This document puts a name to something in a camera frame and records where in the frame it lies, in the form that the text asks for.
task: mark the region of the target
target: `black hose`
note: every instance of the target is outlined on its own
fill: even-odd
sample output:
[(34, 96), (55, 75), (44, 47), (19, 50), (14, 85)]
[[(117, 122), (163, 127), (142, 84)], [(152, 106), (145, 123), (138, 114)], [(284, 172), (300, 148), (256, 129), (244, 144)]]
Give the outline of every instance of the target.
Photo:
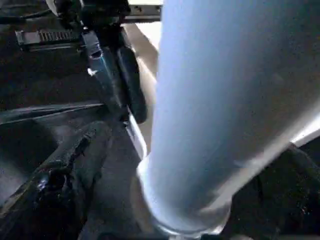
[(32, 13), (25, 16), (0, 16), (0, 25), (24, 24), (28, 19), (42, 18), (51, 13), (52, 11), (50, 9), (47, 9), (44, 11), (39, 11), (39, 12)]
[(52, 11), (50, 9), (44, 10), (44, 11), (38, 11), (36, 13), (32, 13), (29, 15), (25, 15), (25, 16), (20, 16), (20, 18), (22, 19), (36, 19), (36, 18), (41, 18), (41, 17), (45, 17), (49, 14), (52, 14)]

